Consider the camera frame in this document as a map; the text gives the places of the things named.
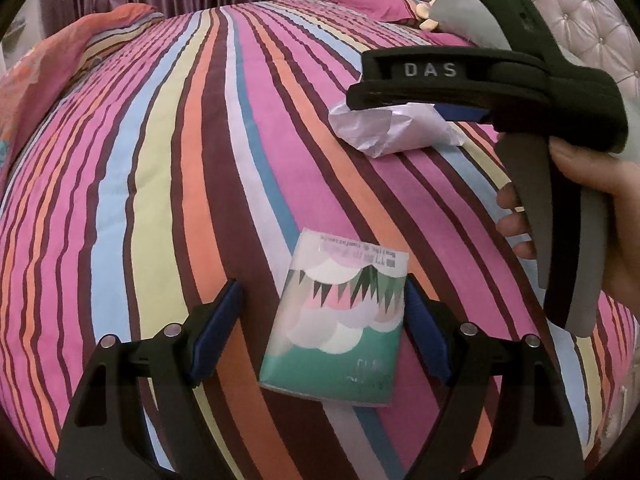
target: device handle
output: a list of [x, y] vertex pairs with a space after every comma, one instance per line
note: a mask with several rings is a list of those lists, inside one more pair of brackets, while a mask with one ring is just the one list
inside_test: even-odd
[[529, 219], [548, 320], [575, 336], [590, 336], [606, 258], [606, 195], [564, 177], [544, 137], [507, 134], [495, 151]]

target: finger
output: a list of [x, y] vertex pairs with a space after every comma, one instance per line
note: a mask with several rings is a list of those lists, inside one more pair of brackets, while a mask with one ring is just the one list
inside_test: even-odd
[[536, 247], [533, 245], [533, 242], [520, 242], [513, 246], [513, 252], [517, 257], [522, 258], [524, 260], [535, 260], [536, 259]]
[[520, 197], [518, 197], [518, 193], [516, 192], [516, 187], [513, 185], [513, 182], [505, 184], [500, 191], [498, 191], [498, 195], [495, 198], [498, 206], [502, 209], [516, 209], [520, 204]]
[[495, 227], [505, 238], [523, 235], [531, 231], [529, 221], [527, 221], [527, 216], [524, 213], [511, 213], [504, 216], [498, 220]]
[[625, 194], [638, 186], [640, 175], [635, 164], [555, 137], [549, 139], [549, 151], [558, 170], [576, 184], [612, 195]]

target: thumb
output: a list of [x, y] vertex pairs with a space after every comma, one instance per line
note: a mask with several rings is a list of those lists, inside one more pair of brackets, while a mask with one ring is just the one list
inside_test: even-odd
[[549, 152], [558, 170], [576, 184], [616, 195], [628, 182], [626, 163], [608, 153], [578, 148], [557, 137], [549, 139]]

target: pink pillow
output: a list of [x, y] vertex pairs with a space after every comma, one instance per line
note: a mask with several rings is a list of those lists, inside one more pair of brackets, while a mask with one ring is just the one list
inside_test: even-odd
[[448, 32], [422, 30], [420, 31], [420, 37], [438, 46], [477, 46], [475, 43], [465, 40], [465, 38], [460, 38], [460, 36], [449, 34]]
[[366, 14], [372, 20], [417, 27], [420, 19], [407, 0], [327, 0]]

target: bed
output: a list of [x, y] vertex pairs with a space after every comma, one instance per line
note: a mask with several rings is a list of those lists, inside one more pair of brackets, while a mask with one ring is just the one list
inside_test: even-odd
[[[560, 43], [638, 94], [638, 40], [628, 39], [629, 53], [614, 32], [598, 46], [585, 40], [588, 27], [609, 27], [603, 15], [625, 28], [610, 0], [593, 3], [591, 23], [575, 10], [578, 37], [550, 18], [556, 7], [569, 14], [566, 0], [536, 4]], [[537, 333], [561, 371], [584, 457], [598, 461], [607, 421], [618, 416], [620, 427], [632, 407], [619, 398], [633, 377], [638, 324], [604, 294], [591, 338], [546, 322], [535, 262], [517, 259], [518, 240], [494, 228], [508, 213], [495, 204], [508, 180], [493, 129], [456, 123], [460, 148], [380, 159], [331, 131], [328, 109], [357, 81], [360, 53], [424, 44], [418, 31], [302, 0], [171, 19], [136, 12], [99, 34], [77, 28], [81, 62], [49, 89], [51, 110], [33, 127], [31, 109], [12, 126], [19, 147], [0, 140], [0, 402], [37, 460], [53, 470], [82, 364], [104, 334], [148, 338], [237, 278], [244, 312], [216, 374], [196, 391], [236, 478], [400, 480], [446, 393], [406, 335], [389, 407], [258, 386], [290, 256], [310, 228], [409, 252], [428, 294], [492, 336]], [[498, 390], [492, 383], [468, 466], [482, 460]], [[152, 391], [141, 391], [154, 449], [170, 468]]]

